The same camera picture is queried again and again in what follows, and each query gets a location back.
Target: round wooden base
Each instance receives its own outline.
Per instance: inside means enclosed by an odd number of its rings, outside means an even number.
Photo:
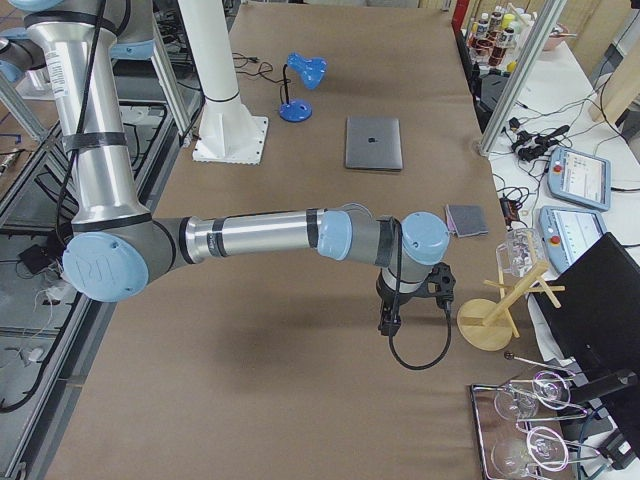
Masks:
[[[504,313],[491,325],[482,325],[482,320],[497,304],[484,298],[465,302],[458,311],[458,328],[467,342],[480,350],[495,352],[511,341],[512,328]]]

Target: wine glass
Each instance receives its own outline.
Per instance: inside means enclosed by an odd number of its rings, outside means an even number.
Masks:
[[[504,478],[545,479],[537,468],[559,472],[569,463],[569,450],[558,433],[535,427],[523,438],[503,439],[491,450],[491,462]]]
[[[563,377],[550,370],[541,370],[531,380],[510,380],[498,388],[493,401],[496,412],[505,420],[544,422],[549,420],[570,420],[583,418],[586,410],[570,403],[569,383]],[[551,410],[572,407],[577,413],[561,417],[534,418],[539,404]]]
[[[545,407],[562,410],[570,406],[569,383],[555,372],[541,370],[533,377],[533,392]]]

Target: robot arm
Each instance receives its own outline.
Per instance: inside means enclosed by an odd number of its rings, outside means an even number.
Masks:
[[[79,211],[63,266],[77,290],[115,302],[205,258],[315,248],[335,260],[381,268],[377,290],[383,300],[383,334],[393,336],[398,306],[413,296],[435,296],[442,308],[449,308],[455,280],[439,263],[448,230],[430,213],[413,213],[400,223],[390,217],[374,219],[364,207],[348,205],[213,220],[154,220],[137,199],[109,57],[118,35],[138,42],[153,38],[151,22],[132,23],[145,18],[145,12],[151,14],[151,1],[11,3],[31,12],[25,17],[27,33],[44,51],[63,144],[75,160],[70,173]],[[101,26],[99,35],[96,25]],[[428,288],[430,283],[435,288]]]

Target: monitor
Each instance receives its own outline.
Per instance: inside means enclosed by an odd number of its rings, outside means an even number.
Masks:
[[[640,374],[640,267],[611,233],[550,284],[564,285],[554,308],[534,294],[562,353],[573,356],[589,381],[620,369]],[[640,385],[602,402],[640,456]]]

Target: white stand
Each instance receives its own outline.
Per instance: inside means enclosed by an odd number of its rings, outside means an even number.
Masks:
[[[252,117],[238,94],[222,2],[178,3],[207,97],[193,159],[256,165],[262,158],[269,120]]]

